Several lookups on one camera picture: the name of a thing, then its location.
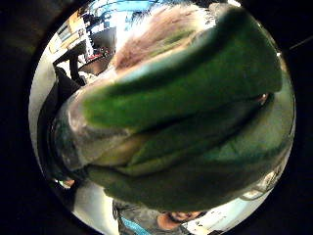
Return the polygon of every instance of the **gray t-shirt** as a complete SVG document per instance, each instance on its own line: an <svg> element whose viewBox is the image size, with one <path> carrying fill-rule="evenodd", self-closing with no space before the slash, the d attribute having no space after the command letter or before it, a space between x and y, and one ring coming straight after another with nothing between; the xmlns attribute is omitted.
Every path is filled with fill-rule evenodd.
<svg viewBox="0 0 313 235"><path fill-rule="evenodd" d="M140 208L120 201L113 202L118 214L118 231L121 235L148 235L148 234L190 234L183 226L172 230L163 230L157 225L158 211Z"/></svg>

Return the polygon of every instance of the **man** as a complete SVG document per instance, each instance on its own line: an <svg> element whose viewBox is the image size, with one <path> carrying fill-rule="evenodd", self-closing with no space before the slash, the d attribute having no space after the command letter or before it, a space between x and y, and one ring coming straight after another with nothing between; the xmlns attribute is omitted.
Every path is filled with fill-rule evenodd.
<svg viewBox="0 0 313 235"><path fill-rule="evenodd" d="M182 224L205 215L205 211L159 212L120 201L113 201L113 213L121 235L190 234Z"/></svg>

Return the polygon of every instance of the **hair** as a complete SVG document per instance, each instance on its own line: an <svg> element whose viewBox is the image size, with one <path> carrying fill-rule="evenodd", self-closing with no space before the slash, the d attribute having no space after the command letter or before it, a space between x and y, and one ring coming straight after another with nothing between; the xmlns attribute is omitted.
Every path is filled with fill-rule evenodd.
<svg viewBox="0 0 313 235"><path fill-rule="evenodd" d="M115 70L124 71L174 49L183 49L205 29L208 10L194 4L154 8L135 24L112 59Z"/></svg>

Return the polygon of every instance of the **person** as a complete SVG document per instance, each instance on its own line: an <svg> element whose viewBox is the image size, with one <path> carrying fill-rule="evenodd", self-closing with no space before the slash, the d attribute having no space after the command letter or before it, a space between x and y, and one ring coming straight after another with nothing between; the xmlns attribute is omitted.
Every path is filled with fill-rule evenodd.
<svg viewBox="0 0 313 235"><path fill-rule="evenodd" d="M118 220L118 231L121 235L190 234L182 224L205 214L206 211L159 212L113 201L113 216Z"/></svg>

